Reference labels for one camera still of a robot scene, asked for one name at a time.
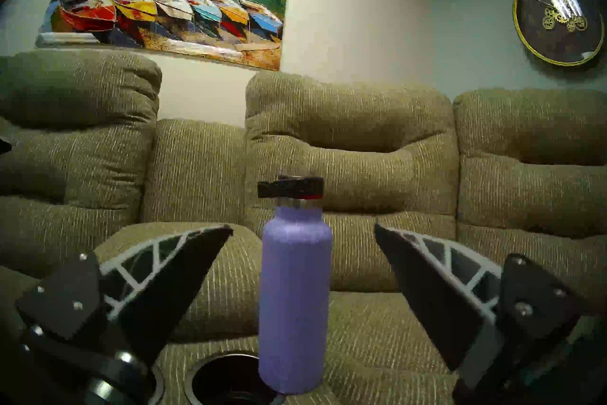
water bottle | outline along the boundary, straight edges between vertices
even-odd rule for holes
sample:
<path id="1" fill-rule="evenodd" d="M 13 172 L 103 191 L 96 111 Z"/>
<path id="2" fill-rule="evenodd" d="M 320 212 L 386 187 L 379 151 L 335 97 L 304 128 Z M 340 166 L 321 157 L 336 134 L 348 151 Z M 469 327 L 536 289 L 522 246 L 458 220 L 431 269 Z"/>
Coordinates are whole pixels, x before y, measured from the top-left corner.
<path id="1" fill-rule="evenodd" d="M 324 180 L 260 182 L 277 199 L 263 231 L 259 296 L 259 376 L 295 395 L 320 385 L 326 349 L 333 233 L 322 220 Z"/>

yellow boat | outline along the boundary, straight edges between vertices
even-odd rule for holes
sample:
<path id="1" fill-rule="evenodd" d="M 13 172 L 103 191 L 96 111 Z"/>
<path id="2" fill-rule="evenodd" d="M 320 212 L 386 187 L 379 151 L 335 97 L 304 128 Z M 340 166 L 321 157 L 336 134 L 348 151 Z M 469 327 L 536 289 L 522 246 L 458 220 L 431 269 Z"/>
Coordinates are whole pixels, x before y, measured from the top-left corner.
<path id="1" fill-rule="evenodd" d="M 247 25 L 249 24 L 249 13 L 240 7 L 234 0 L 211 0 L 217 5 L 221 12 L 226 17 L 235 23 Z"/>
<path id="2" fill-rule="evenodd" d="M 155 21 L 156 3 L 154 0 L 111 0 L 118 11 L 134 21 Z"/>

gears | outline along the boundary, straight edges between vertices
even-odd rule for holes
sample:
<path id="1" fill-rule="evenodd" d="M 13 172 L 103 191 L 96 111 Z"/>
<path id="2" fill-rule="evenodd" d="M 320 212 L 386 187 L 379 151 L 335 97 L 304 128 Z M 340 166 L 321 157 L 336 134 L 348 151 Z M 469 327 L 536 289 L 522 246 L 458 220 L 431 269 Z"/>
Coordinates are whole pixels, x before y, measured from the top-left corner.
<path id="1" fill-rule="evenodd" d="M 577 27 L 577 29 L 579 31 L 585 31 L 586 28 L 588 27 L 588 21 L 586 20 L 585 16 L 576 16 L 574 18 L 574 22 L 575 22 L 575 27 Z"/>
<path id="2" fill-rule="evenodd" d="M 552 16 L 544 16 L 544 19 L 542 21 L 542 26 L 544 27 L 544 29 L 554 29 L 554 18 Z"/>
<path id="3" fill-rule="evenodd" d="M 572 18 L 565 18 L 556 9 L 546 8 L 544 9 L 544 19 L 542 20 L 542 26 L 546 30 L 554 29 L 557 22 L 567 25 L 569 32 L 584 31 L 588 27 L 588 21 L 584 16 L 573 16 Z"/>

bottle neck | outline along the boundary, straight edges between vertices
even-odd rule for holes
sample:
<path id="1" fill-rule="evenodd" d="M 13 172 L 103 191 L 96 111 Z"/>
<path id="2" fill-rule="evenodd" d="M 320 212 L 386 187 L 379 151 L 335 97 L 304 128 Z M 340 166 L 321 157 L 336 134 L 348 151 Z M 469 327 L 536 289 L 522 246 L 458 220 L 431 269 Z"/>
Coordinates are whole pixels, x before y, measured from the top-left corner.
<path id="1" fill-rule="evenodd" d="M 279 197 L 276 202 L 276 217 L 292 222 L 322 220 L 321 199 L 291 199 Z"/>

boat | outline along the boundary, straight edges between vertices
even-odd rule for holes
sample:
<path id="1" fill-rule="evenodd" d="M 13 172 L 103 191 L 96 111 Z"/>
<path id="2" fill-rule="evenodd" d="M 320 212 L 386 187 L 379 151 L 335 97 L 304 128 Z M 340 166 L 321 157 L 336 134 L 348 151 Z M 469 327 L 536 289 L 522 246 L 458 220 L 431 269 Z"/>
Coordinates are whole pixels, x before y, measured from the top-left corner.
<path id="1" fill-rule="evenodd" d="M 221 12 L 232 22 L 236 23 L 240 27 L 244 27 L 249 24 L 249 13 L 247 13 L 238 3 L 234 0 L 211 0 Z"/>
<path id="2" fill-rule="evenodd" d="M 111 0 L 125 17 L 134 21 L 155 21 L 156 3 L 153 0 Z"/>
<path id="3" fill-rule="evenodd" d="M 194 17 L 202 21 L 216 23 L 221 22 L 221 9 L 211 0 L 186 0 L 194 10 Z"/>
<path id="4" fill-rule="evenodd" d="M 187 0 L 154 0 L 158 11 L 176 19 L 194 20 L 194 12 Z"/>
<path id="5" fill-rule="evenodd" d="M 80 32 L 114 29 L 116 8 L 110 0 L 59 0 L 61 17 Z"/>
<path id="6" fill-rule="evenodd" d="M 282 21 L 272 13 L 263 3 L 257 3 L 251 0 L 238 0 L 251 19 L 253 19 L 261 29 L 280 36 L 282 33 Z"/>

